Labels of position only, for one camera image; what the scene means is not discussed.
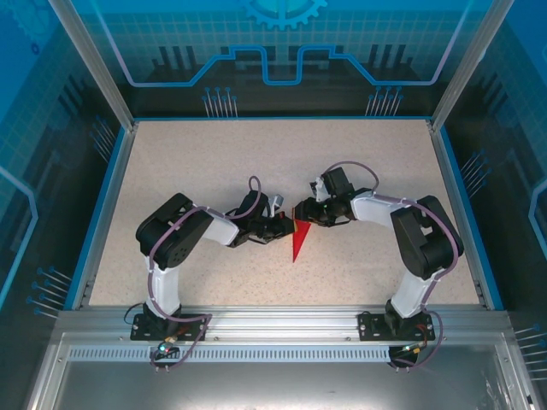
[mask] robotic arm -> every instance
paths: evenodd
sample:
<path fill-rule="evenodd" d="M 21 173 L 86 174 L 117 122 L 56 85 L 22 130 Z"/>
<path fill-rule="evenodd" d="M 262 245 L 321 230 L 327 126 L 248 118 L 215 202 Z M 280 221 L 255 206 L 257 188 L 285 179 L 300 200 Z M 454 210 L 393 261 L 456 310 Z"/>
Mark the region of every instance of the robotic arm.
<path fill-rule="evenodd" d="M 282 203 L 282 196 L 268 198 L 259 191 L 251 190 L 241 205 L 228 213 L 233 215 L 226 216 L 211 209 L 199 210 L 161 243 L 154 254 L 152 273 L 155 303 L 148 297 L 144 304 L 143 319 L 148 333 L 154 333 L 150 336 L 152 339 L 164 339 L 179 331 L 180 324 L 168 320 L 166 314 L 181 317 L 179 268 L 199 240 L 204 237 L 235 248 L 247 241 L 267 244 L 292 234 L 293 221 L 286 218 L 285 213 L 279 212 Z M 140 225 L 136 237 L 147 266 L 152 248 L 175 221 L 194 207 L 192 200 L 178 193 Z"/>
<path fill-rule="evenodd" d="M 393 336 L 401 334 L 404 322 L 421 313 L 433 282 L 451 265 L 454 255 L 450 240 L 441 227 L 419 209 L 391 201 L 366 188 L 355 190 L 341 167 L 324 173 L 310 185 L 315 197 L 297 205 L 296 219 L 325 227 L 352 220 L 369 221 L 395 232 L 406 270 L 397 293 L 386 304 L 385 323 Z M 426 196 L 417 203 L 437 215 L 448 228 L 461 256 L 462 240 L 438 199 Z"/>

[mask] glass panel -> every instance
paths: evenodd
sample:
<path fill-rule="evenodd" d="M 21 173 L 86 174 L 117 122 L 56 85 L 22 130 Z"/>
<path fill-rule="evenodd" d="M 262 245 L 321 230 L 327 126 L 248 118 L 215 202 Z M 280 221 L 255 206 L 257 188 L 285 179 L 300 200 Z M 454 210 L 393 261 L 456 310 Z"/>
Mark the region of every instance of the glass panel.
<path fill-rule="evenodd" d="M 446 123 L 517 331 L 547 328 L 546 15 L 543 1 L 515 2 Z M 526 353 L 537 361 L 531 368 L 544 368 L 541 344 Z"/>
<path fill-rule="evenodd" d="M 74 2 L 138 117 L 430 115 L 490 0 Z"/>
<path fill-rule="evenodd" d="M 0 402 L 15 409 L 62 308 L 120 124 L 46 1 L 0 1 L 0 33 Z"/>

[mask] beige work surface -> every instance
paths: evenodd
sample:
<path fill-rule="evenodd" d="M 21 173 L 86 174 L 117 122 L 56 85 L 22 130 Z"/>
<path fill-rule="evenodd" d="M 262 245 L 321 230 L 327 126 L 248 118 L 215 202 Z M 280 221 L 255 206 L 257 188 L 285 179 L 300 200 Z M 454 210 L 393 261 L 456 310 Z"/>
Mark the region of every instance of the beige work surface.
<path fill-rule="evenodd" d="M 379 193 L 438 197 L 452 212 L 424 120 L 241 120 L 142 122 L 91 305 L 145 300 L 147 269 L 135 231 L 176 192 L 222 212 L 236 208 L 257 175 L 283 209 L 311 196 L 309 182 L 341 160 L 361 161 L 380 178 Z M 357 188 L 373 180 L 344 168 Z M 373 223 L 312 226 L 296 263 L 292 238 L 236 249 L 202 240 L 181 266 L 185 305 L 384 304 L 403 277 L 395 235 Z M 433 303 L 478 303 L 465 257 L 434 291 Z"/>

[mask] red object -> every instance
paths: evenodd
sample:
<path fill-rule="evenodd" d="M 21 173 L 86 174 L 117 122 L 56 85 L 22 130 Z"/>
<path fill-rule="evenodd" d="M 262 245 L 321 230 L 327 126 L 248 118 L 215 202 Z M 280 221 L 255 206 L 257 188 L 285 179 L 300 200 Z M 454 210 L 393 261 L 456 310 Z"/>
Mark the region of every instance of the red object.
<path fill-rule="evenodd" d="M 303 220 L 294 220 L 295 232 L 292 234 L 292 263 L 297 259 L 298 253 L 302 248 L 304 239 L 308 235 L 311 223 Z"/>

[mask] gear logo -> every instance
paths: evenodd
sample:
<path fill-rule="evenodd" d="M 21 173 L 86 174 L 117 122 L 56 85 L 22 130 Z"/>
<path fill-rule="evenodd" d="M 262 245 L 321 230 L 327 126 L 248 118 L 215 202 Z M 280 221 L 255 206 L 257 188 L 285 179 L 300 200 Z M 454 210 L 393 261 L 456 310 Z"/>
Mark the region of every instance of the gear logo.
<path fill-rule="evenodd" d="M 293 30 L 299 24 L 308 24 L 309 17 L 317 17 L 319 8 L 326 0 L 241 0 L 247 9 L 247 17 L 254 17 L 257 24 L 266 24 L 269 30 L 278 27 Z"/>
<path fill-rule="evenodd" d="M 39 41 L 50 28 L 50 6 L 47 0 L 0 0 L 2 11 L 9 11 L 19 28 L 33 42 Z"/>

